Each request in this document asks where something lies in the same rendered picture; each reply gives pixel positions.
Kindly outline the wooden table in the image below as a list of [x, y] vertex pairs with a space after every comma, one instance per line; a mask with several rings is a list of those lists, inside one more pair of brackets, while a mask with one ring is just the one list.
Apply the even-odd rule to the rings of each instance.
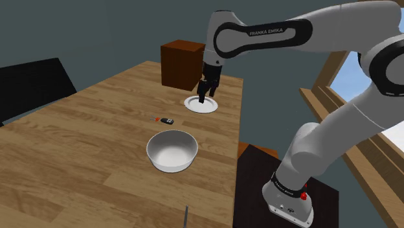
[[[210, 114], [144, 62], [0, 128], [0, 228], [232, 228], [243, 81], [222, 76]], [[169, 126], [152, 117], [174, 120]], [[198, 143], [167, 174], [148, 159], [160, 131]]]

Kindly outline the wooden framed window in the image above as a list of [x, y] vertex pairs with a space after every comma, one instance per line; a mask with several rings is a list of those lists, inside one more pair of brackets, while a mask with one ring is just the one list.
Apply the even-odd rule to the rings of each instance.
[[[299, 92], [320, 122], [346, 103], [331, 88], [348, 52], [333, 52], [311, 89]], [[366, 196], [388, 228], [404, 228], [404, 123], [360, 142], [343, 156]]]

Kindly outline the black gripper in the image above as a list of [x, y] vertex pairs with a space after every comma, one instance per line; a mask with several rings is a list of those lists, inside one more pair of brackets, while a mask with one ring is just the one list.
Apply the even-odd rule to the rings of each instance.
[[202, 73], [204, 80], [200, 80], [197, 87], [197, 94], [199, 96], [199, 103], [203, 104], [205, 95], [208, 90], [209, 96], [213, 97], [216, 89], [219, 86], [219, 79], [221, 75], [222, 66], [210, 65], [203, 62]]

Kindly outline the brown box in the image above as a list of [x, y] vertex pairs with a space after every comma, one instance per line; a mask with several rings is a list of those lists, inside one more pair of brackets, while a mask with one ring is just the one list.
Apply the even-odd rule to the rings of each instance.
[[161, 84], [192, 91], [202, 77], [205, 44], [175, 40], [161, 45]]

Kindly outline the dark robot stand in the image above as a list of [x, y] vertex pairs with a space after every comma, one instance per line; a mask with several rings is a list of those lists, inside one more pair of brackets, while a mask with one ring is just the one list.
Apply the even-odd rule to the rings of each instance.
[[[262, 187], [281, 161], [259, 148], [248, 145], [238, 158], [233, 228], [300, 228], [269, 210]], [[339, 228], [339, 192], [310, 178], [308, 194], [314, 210], [309, 228]]]

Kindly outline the white plate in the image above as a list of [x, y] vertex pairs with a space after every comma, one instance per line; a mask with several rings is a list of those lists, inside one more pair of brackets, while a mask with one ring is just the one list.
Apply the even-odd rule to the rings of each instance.
[[184, 105], [196, 113], [212, 113], [218, 108], [218, 103], [210, 97], [205, 97], [204, 103], [200, 103], [198, 96], [191, 96], [185, 99]]

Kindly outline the white bowl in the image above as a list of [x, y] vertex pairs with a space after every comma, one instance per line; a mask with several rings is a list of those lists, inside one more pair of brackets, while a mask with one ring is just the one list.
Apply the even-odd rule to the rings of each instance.
[[181, 130], [165, 130], [155, 134], [146, 145], [152, 165], [166, 173], [187, 169], [198, 152], [198, 143], [189, 133]]

